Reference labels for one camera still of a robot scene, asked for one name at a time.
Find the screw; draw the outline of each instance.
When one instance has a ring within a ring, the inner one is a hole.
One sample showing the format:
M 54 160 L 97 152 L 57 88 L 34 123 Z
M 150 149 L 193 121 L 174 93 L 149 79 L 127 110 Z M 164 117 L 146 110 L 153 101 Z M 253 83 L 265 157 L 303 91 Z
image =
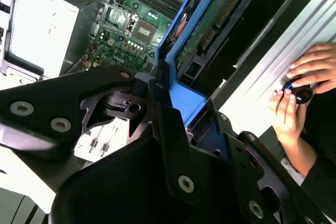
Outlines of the screw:
M 305 220 L 308 224 L 314 224 L 314 222 L 312 221 L 312 219 L 310 219 L 308 216 L 305 216 Z
M 259 219 L 262 219 L 264 217 L 264 212 L 262 210 L 262 208 L 259 206 L 258 203 L 256 203 L 255 201 L 251 200 L 248 203 L 248 206 L 250 207 L 251 212 L 257 216 Z
M 178 179 L 180 188 L 188 194 L 195 190 L 194 182 L 187 176 L 181 175 Z
M 71 123 L 65 118 L 55 118 L 50 123 L 51 128 L 57 132 L 67 132 L 71 129 Z
M 20 116 L 28 116 L 35 111 L 35 108 L 31 103 L 24 101 L 13 102 L 9 106 L 9 109 L 13 114 Z
M 256 140 L 256 138 L 253 136 L 253 135 L 251 135 L 251 134 L 248 134 L 247 135 L 253 142 Z
M 120 72 L 120 75 L 123 76 L 123 77 L 125 77 L 125 78 L 129 78 L 130 77 L 130 75 L 128 73 L 123 72 L 123 71 Z
M 224 121 L 227 121 L 227 117 L 223 114 L 221 114 L 221 118 L 224 120 Z

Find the hand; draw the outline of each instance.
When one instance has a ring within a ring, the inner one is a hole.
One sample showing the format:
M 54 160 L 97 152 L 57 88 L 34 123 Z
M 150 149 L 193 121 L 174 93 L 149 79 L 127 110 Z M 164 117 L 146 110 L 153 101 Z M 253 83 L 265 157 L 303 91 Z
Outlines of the hand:
M 295 61 L 287 77 L 292 79 L 301 74 L 307 76 L 295 81 L 293 87 L 301 87 L 321 82 L 314 93 L 321 94 L 336 88 L 336 44 L 318 44 Z
M 274 92 L 269 102 L 269 109 L 274 115 L 273 128 L 282 145 L 297 144 L 306 120 L 307 105 L 301 104 L 296 110 L 296 97 L 291 90 Z

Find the silver metal side panel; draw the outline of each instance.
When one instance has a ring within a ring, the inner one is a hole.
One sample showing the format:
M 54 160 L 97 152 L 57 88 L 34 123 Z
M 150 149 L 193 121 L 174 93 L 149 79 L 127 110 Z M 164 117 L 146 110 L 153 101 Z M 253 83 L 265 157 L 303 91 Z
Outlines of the silver metal side panel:
M 219 111 L 236 133 L 261 136 L 271 126 L 268 102 L 289 65 L 318 42 L 336 37 L 336 0 L 311 0 Z

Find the blue plastic bracket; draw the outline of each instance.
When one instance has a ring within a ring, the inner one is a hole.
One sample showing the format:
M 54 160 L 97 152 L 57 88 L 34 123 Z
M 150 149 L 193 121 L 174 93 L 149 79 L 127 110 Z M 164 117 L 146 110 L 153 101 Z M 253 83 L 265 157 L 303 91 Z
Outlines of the blue plastic bracket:
M 196 10 L 194 11 L 193 15 L 190 17 L 187 25 L 185 26 L 181 36 L 178 38 L 175 45 L 170 50 L 165 59 L 165 61 L 168 62 L 168 64 L 170 65 L 170 95 L 172 103 L 174 108 L 178 109 L 181 112 L 183 123 L 185 126 L 188 126 L 191 123 L 194 117 L 206 104 L 207 98 L 206 96 L 196 92 L 195 90 L 187 87 L 186 85 L 179 83 L 177 79 L 175 58 L 179 54 L 183 45 L 187 41 L 188 37 L 192 33 L 193 29 L 197 25 L 198 21 L 200 20 L 201 16 L 205 12 L 211 1 L 212 0 L 200 0 L 198 6 L 196 7 Z M 167 39 L 168 34 L 170 33 L 171 29 L 173 29 L 175 23 L 178 22 L 178 18 L 182 13 L 182 11 L 184 10 L 187 3 L 188 0 L 185 0 L 180 10 L 178 11 L 176 17 L 174 18 L 170 29 L 162 39 L 162 42 L 160 43 L 158 49 L 156 50 L 155 61 L 157 61 L 159 57 L 159 48 L 162 46 L 163 42 Z

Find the black knob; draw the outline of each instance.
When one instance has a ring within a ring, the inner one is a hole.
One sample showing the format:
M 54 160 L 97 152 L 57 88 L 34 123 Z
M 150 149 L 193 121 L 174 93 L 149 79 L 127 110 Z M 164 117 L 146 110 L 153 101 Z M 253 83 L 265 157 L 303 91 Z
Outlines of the black knob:
M 313 98 L 314 92 L 309 85 L 298 88 L 292 87 L 292 83 L 299 79 L 300 77 L 291 79 L 286 82 L 286 84 L 283 86 L 283 90 L 290 89 L 292 91 L 292 94 L 296 96 L 296 103 L 305 104 Z

